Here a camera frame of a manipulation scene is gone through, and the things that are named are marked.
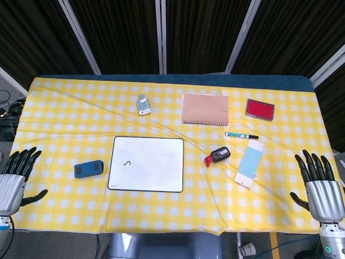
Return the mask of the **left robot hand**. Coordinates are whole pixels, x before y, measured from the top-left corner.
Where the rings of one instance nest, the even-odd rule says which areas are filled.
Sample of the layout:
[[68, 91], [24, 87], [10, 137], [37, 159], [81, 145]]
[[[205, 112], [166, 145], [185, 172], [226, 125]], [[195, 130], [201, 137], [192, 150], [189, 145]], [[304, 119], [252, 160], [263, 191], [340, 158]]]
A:
[[35, 196], [24, 197], [27, 181], [41, 153], [36, 147], [32, 147], [16, 151], [7, 159], [0, 173], [0, 217], [9, 217], [20, 207], [37, 202], [48, 193], [44, 189]]

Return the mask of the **blue whiteboard eraser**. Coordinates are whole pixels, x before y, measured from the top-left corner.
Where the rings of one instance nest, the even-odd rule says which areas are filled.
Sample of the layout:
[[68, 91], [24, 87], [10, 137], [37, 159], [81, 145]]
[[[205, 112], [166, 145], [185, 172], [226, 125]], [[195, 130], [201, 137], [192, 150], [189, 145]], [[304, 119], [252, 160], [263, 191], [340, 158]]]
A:
[[102, 174], [104, 163], [101, 160], [89, 161], [74, 165], [74, 177], [77, 179]]

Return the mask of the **green white marker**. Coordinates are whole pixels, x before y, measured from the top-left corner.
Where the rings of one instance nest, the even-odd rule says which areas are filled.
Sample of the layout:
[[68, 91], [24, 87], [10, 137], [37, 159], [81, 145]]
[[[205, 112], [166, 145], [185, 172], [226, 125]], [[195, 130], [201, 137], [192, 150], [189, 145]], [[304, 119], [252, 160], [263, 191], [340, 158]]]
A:
[[250, 134], [225, 132], [224, 135], [226, 137], [234, 137], [234, 138], [245, 138], [245, 139], [254, 139], [254, 140], [259, 139], [259, 137], [257, 135], [250, 135]]

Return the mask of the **blue and white paper pad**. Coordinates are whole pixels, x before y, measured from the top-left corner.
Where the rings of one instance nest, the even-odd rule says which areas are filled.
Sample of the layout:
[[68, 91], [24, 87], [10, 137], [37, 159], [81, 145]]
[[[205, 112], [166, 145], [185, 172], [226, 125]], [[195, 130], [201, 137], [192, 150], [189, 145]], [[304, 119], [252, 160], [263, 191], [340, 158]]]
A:
[[263, 154], [264, 144], [250, 139], [242, 157], [234, 181], [244, 187], [251, 188], [257, 168]]

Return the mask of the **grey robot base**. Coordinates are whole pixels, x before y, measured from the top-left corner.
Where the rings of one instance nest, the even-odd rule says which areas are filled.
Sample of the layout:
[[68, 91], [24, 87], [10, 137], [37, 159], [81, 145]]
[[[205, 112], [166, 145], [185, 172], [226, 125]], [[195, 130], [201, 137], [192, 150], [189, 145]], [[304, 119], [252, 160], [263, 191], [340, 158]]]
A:
[[107, 259], [222, 259], [222, 238], [204, 233], [113, 233]]

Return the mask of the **small white whiteboard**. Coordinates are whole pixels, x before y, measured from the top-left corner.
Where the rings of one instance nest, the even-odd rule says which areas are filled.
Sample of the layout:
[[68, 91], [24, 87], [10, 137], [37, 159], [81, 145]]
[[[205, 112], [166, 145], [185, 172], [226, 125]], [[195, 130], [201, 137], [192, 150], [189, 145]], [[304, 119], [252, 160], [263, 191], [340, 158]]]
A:
[[180, 193], [183, 169], [181, 138], [116, 136], [108, 189]]

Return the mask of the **black and red stamp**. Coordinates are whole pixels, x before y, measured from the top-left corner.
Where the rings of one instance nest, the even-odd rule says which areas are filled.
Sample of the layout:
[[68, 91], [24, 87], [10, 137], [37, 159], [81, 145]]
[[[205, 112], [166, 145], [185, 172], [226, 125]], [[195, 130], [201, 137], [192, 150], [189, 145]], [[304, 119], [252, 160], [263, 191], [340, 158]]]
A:
[[204, 159], [206, 167], [210, 167], [211, 163], [218, 163], [229, 158], [231, 155], [227, 147], [221, 147], [211, 152], [209, 156]]

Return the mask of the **white partition frame post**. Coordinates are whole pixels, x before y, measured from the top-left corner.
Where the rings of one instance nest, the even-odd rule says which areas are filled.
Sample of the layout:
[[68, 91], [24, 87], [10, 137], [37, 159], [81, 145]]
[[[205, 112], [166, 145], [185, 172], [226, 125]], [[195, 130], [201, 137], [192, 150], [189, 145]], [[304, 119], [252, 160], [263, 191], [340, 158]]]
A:
[[96, 62], [96, 59], [93, 55], [93, 52], [90, 48], [90, 45], [85, 37], [85, 34], [80, 26], [80, 23], [73, 11], [73, 8], [69, 0], [58, 0], [60, 7], [62, 8], [63, 13], [65, 14], [72, 31], [74, 32], [77, 41], [79, 42], [84, 55], [93, 71], [96, 75], [101, 75], [101, 70]]
[[241, 52], [244, 41], [247, 37], [247, 34], [250, 30], [250, 27], [256, 16], [256, 13], [259, 9], [260, 4], [261, 4], [261, 0], [251, 0], [251, 3], [249, 5], [245, 18], [241, 25], [240, 31], [238, 33], [237, 39], [235, 41], [234, 47], [232, 49], [231, 55], [229, 57], [226, 69], [224, 71], [225, 74], [231, 74], [231, 71], [234, 68], [237, 58]]
[[23, 96], [27, 97], [28, 91], [12, 76], [10, 76], [1, 66], [0, 66], [0, 77], [2, 77], [8, 84], [19, 91]]
[[155, 0], [159, 73], [167, 74], [166, 0]]
[[310, 81], [316, 89], [336, 70], [345, 64], [345, 44], [341, 46], [311, 77]]

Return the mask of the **brown spiral notebook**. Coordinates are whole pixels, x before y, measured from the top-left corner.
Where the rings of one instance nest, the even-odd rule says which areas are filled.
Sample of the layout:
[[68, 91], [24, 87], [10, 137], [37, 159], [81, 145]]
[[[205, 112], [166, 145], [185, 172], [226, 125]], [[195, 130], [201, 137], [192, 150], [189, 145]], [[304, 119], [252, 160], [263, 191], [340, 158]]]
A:
[[182, 123], [227, 126], [228, 101], [223, 95], [183, 93]]

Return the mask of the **clear glue bottle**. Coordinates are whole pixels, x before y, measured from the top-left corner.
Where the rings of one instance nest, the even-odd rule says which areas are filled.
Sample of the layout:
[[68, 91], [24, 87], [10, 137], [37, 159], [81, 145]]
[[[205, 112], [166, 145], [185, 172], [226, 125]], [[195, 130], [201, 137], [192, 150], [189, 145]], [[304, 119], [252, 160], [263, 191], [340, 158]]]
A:
[[151, 113], [149, 99], [144, 94], [139, 94], [136, 101], [137, 111], [139, 115], [147, 115]]

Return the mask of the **red ink stamp pad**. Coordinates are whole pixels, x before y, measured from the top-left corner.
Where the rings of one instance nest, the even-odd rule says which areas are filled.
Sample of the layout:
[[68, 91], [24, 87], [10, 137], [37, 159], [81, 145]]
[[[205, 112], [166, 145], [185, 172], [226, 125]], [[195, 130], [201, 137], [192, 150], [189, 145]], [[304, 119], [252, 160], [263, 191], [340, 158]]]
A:
[[246, 102], [245, 114], [249, 117], [273, 121], [274, 109], [275, 106], [273, 104], [248, 99]]

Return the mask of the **yellow checkered tablecloth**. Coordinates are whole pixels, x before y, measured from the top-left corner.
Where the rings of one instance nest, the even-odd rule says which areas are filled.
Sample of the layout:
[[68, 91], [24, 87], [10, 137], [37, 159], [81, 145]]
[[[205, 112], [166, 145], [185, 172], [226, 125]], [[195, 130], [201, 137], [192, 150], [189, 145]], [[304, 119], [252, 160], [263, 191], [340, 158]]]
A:
[[[182, 123], [183, 93], [229, 98], [229, 124]], [[151, 113], [139, 115], [136, 101], [147, 96]], [[245, 114], [248, 99], [273, 104], [273, 121]], [[250, 139], [263, 154], [251, 188], [234, 181]], [[184, 141], [181, 193], [110, 190], [107, 187], [115, 136], [181, 138]], [[18, 229], [86, 233], [277, 231], [316, 233], [319, 225], [290, 197], [305, 200], [296, 154], [305, 149], [334, 162], [314, 92], [251, 88], [125, 83], [36, 78], [27, 96], [13, 151], [36, 147], [37, 159], [25, 189], [38, 202], [22, 207]], [[212, 151], [230, 157], [206, 167]], [[103, 173], [77, 179], [74, 165], [101, 160]]]

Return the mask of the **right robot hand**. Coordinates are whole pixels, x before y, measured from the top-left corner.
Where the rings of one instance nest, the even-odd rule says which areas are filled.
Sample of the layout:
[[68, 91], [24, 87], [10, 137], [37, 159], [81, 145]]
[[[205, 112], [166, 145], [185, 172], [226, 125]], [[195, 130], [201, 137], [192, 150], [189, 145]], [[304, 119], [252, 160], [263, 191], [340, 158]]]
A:
[[320, 223], [339, 223], [345, 219], [345, 204], [339, 183], [335, 180], [330, 162], [325, 156], [318, 157], [307, 150], [305, 159], [295, 155], [307, 194], [307, 201], [290, 192], [292, 200], [309, 211]]

